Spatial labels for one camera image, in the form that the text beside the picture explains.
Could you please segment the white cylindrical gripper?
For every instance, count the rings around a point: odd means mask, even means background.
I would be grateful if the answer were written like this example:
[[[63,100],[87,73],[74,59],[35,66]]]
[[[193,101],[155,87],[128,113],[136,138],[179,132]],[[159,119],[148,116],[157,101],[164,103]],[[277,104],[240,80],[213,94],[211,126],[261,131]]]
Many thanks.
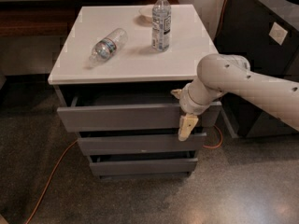
[[[181,109],[186,113],[179,119],[178,140],[186,141],[199,118],[197,116],[203,114],[209,105],[206,99],[201,97],[201,92],[191,83],[188,83],[183,89],[171,90],[171,94],[179,99]]]

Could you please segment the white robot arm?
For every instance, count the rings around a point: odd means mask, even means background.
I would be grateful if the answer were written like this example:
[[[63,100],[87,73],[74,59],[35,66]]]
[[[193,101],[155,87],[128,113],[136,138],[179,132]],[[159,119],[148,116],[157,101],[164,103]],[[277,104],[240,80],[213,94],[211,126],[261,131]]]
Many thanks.
[[[182,89],[171,91],[183,114],[178,139],[189,138],[199,117],[227,93],[237,95],[264,112],[299,130],[299,83],[252,72],[239,55],[208,54],[197,65],[197,75]]]

